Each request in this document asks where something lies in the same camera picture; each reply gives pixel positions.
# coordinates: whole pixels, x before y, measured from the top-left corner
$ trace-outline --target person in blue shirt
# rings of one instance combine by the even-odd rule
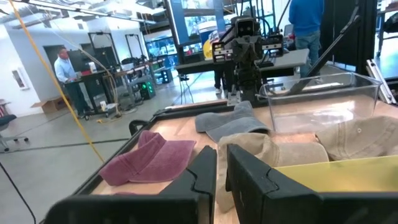
[[[320,26],[322,22],[324,0],[292,0],[289,22],[294,26],[297,50],[310,49],[310,65],[300,67],[300,77],[305,78],[310,66],[319,59]]]
[[[70,63],[68,51],[65,47],[60,49],[58,59],[54,62],[54,69],[58,81],[64,85],[69,98],[75,105],[79,118],[83,118],[85,110],[90,110],[90,107],[81,92],[79,83],[73,83],[77,81],[77,75]]]

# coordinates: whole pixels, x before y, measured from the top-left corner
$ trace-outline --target cap brim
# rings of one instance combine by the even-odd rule
[[[243,117],[228,122],[218,128],[207,131],[207,135],[214,141],[219,142],[222,137],[239,133],[267,133],[269,128],[255,117]]]
[[[278,143],[279,160],[273,167],[314,164],[329,162],[325,148],[316,142],[308,143]]]
[[[174,180],[188,166],[196,141],[167,141],[152,161],[130,182],[155,183]]]

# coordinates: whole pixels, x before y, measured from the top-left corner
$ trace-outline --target ceiling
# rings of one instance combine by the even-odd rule
[[[70,15],[73,15],[75,19],[83,19],[84,21],[96,19],[98,16],[137,21],[133,16],[134,11],[150,14],[153,10],[147,7],[152,5],[152,1],[148,0],[138,0],[138,3],[134,4],[126,4],[126,0],[28,0],[30,4],[17,1],[26,0],[14,0],[13,3],[24,23],[30,22],[33,25],[42,21],[72,17]],[[17,21],[17,18],[11,4],[8,0],[0,0],[0,24],[10,24],[14,23],[13,21]]]

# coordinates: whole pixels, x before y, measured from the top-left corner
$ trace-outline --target ceiling light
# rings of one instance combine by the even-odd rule
[[[79,12],[84,12],[87,14],[92,14],[92,15],[97,15],[97,16],[107,16],[107,13],[103,13],[103,12],[96,12],[96,11],[91,11],[91,10],[87,10],[87,9],[80,9]]]
[[[54,4],[51,2],[45,2],[45,1],[37,1],[37,0],[29,0],[29,4],[33,4],[36,6],[45,6],[45,7],[52,7],[54,9],[64,9],[64,10],[75,10],[75,7],[71,6],[64,6],[60,4]]]

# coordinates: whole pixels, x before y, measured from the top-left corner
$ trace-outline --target white wall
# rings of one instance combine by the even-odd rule
[[[144,37],[142,36],[142,32],[139,30],[139,23],[133,21],[126,21],[122,19],[115,18],[106,18],[109,29],[111,30],[114,44],[116,46],[116,50],[118,51],[118,55],[120,61],[131,57],[129,48],[126,42],[126,34],[137,34],[141,43],[142,51],[144,55],[147,56],[147,52],[145,49]],[[128,37],[132,57],[140,57],[141,50],[139,48],[139,44],[137,39],[134,37]]]
[[[63,31],[61,32],[54,23],[56,23]],[[43,56],[45,62],[50,68],[52,68],[52,65],[50,65],[43,46],[64,45],[67,49],[77,50],[77,47],[72,46],[72,44],[63,40],[61,37],[72,40],[78,45],[90,43],[87,35],[87,28],[85,27],[83,30],[78,29],[77,22],[74,19],[58,19],[56,21],[52,21],[52,28],[45,28],[43,24],[39,24],[28,27],[28,30],[39,49],[40,54]],[[53,84],[52,79],[35,53],[34,48],[31,46],[24,31],[22,29],[8,29],[8,34],[33,86],[35,86],[37,96],[40,101],[59,97],[60,93]]]
[[[34,103],[39,102],[39,97],[29,76],[26,74],[25,68],[4,25],[0,25],[0,49],[2,52],[0,54],[0,99],[11,102],[7,105],[8,112],[16,116],[42,113],[41,108],[30,108]],[[21,68],[21,76],[24,77],[27,86],[30,87],[28,90],[20,90],[12,76],[11,71],[17,68]]]
[[[129,48],[124,35],[137,34],[139,36],[142,50],[144,55],[147,56],[145,49],[144,38],[142,32],[139,30],[139,23],[134,21],[127,21],[122,19],[115,19],[109,17],[102,17],[93,21],[87,22],[87,27],[90,32],[110,32],[112,34],[113,42],[120,61],[130,57]],[[135,37],[128,37],[131,53],[133,57],[140,57],[141,50],[138,41]],[[93,37],[94,46],[97,47],[110,47],[111,40],[108,35],[95,35]]]

